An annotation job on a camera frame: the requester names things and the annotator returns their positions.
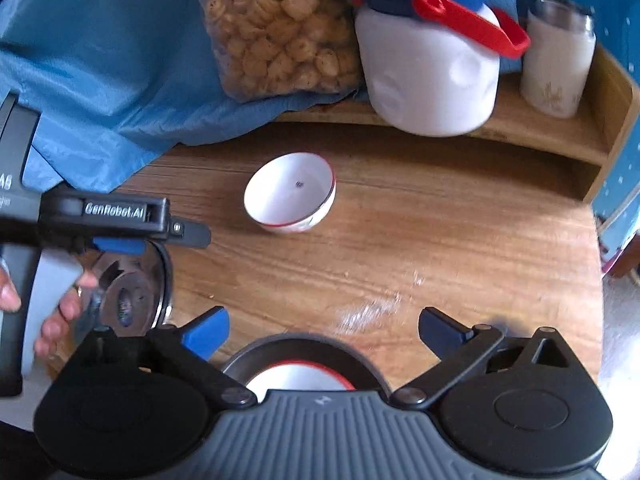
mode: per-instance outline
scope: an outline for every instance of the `bag of snacks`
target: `bag of snacks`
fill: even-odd
[[[345,0],[200,0],[226,94],[240,102],[355,90],[358,43]]]

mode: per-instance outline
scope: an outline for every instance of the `floor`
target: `floor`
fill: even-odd
[[[598,470],[607,480],[640,478],[640,286],[628,276],[605,278],[600,387],[614,431]]]

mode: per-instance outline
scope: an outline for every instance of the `wood grain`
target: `wood grain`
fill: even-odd
[[[471,137],[557,153],[597,165],[606,162],[609,150],[587,103],[580,105],[574,118],[556,119],[527,104],[520,97],[519,85],[520,75],[501,76],[494,112],[482,127],[469,133]],[[277,120],[388,126],[369,102],[353,100],[286,112]]]
[[[640,234],[635,234],[611,267],[609,275],[614,278],[623,278],[638,266],[640,266]]]
[[[337,198],[314,229],[279,237],[252,224],[242,194],[261,165],[295,151],[329,160]],[[392,128],[275,123],[175,148],[122,190],[169,196],[173,212],[211,227],[206,250],[171,248],[172,319],[226,306],[232,333],[217,362],[258,337],[307,330],[354,345],[398,387],[436,362],[417,336],[418,314],[434,305],[518,335],[556,326],[596,376],[595,227],[554,157]]]

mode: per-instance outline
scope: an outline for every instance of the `red rim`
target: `red rim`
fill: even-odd
[[[333,167],[331,164],[329,164],[329,161],[328,161],[328,160],[326,160],[326,159],[324,158],[324,156],[318,155],[317,153],[311,153],[311,152],[294,152],[294,153],[297,153],[297,154],[299,154],[299,155],[313,155],[313,156],[316,156],[316,157],[318,157],[318,158],[321,158],[322,160],[324,160],[324,161],[326,162],[327,166],[329,167],[329,170],[331,170],[331,187],[329,188],[329,193],[327,194],[327,196],[326,196],[326,197],[324,197],[324,200],[322,200],[322,202],[320,203],[320,205],[319,205],[316,209],[314,209],[314,210],[313,210],[311,213],[309,213],[308,215],[305,215],[305,216],[303,216],[302,218],[299,218],[298,220],[294,220],[293,222],[286,222],[285,224],[267,224],[267,223],[265,223],[265,222],[260,222],[260,221],[258,221],[258,220],[255,220],[255,218],[254,218],[254,220],[255,220],[256,222],[258,222],[258,224],[260,224],[260,225],[262,225],[262,226],[265,226],[265,227],[273,227],[273,228],[280,228],[280,227],[290,227],[290,226],[292,226],[292,225],[294,225],[294,224],[297,224],[298,222],[302,222],[305,218],[309,218],[310,216],[313,216],[313,215],[315,215],[318,211],[320,211],[320,210],[322,209],[322,206],[323,206],[324,204],[326,204],[326,203],[329,201],[329,197],[330,197],[330,196],[332,195],[332,193],[334,192],[334,189],[335,189],[335,171],[334,171],[334,167]],[[284,155],[281,155],[281,156],[287,156],[287,155],[293,155],[293,153],[285,153]],[[267,164],[269,164],[269,163],[273,162],[274,160],[278,160],[281,156],[277,156],[277,157],[276,157],[276,158],[274,158],[273,160],[270,160],[269,162],[267,162]]]
[[[351,384],[346,377],[344,377],[343,375],[340,375],[335,370],[332,370],[331,368],[328,368],[328,367],[326,367],[324,365],[321,365],[320,363],[315,363],[313,361],[305,361],[305,360],[302,360],[302,359],[287,359],[286,361],[278,361],[277,363],[266,367],[264,370],[260,370],[257,374],[255,374],[252,377],[251,380],[253,381],[258,375],[260,375],[261,373],[266,372],[267,370],[271,370],[272,368],[276,368],[278,366],[284,366],[284,365],[303,365],[303,366],[308,366],[310,368],[315,368],[316,370],[320,370],[321,372],[325,372],[325,373],[331,375],[331,377],[333,377],[342,386],[344,386],[344,388],[346,390],[355,390],[356,389],[353,386],[353,384]]]

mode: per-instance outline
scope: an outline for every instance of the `finger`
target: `finger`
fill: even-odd
[[[82,314],[82,302],[75,290],[68,290],[66,294],[62,296],[59,310],[67,321],[73,321],[80,317],[80,314]]]
[[[42,324],[42,338],[49,343],[55,343],[62,339],[69,332],[69,323],[62,317],[59,311],[56,311]]]
[[[20,296],[4,269],[0,267],[0,310],[15,312],[20,308]]]
[[[85,286],[87,288],[94,288],[98,286],[98,278],[95,277],[95,274],[86,270],[82,276],[78,278],[76,281],[77,286]]]
[[[51,353],[52,344],[49,341],[39,337],[33,344],[33,351],[38,357],[46,357]]]

